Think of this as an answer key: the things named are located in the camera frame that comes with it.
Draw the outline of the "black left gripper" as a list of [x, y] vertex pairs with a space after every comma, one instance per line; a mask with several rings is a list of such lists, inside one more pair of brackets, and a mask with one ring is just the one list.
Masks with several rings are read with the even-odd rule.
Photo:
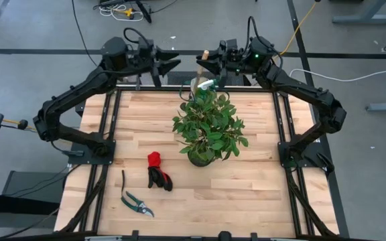
[[179, 53], [154, 48], [152, 40], [141, 37], [137, 44], [137, 49], [128, 59], [128, 73], [132, 75], [149, 73], [154, 86], [160, 88], [162, 86], [160, 76], [165, 76], [181, 63], [181, 60], [171, 60], [179, 56]]

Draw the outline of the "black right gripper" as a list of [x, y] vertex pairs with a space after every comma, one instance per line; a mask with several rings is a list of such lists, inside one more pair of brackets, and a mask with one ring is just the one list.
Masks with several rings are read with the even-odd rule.
[[218, 86], [227, 85], [228, 72], [238, 72], [242, 68], [244, 49], [239, 49], [236, 39], [221, 40], [218, 50], [209, 51], [209, 60], [197, 60], [196, 63], [214, 75], [219, 75]]

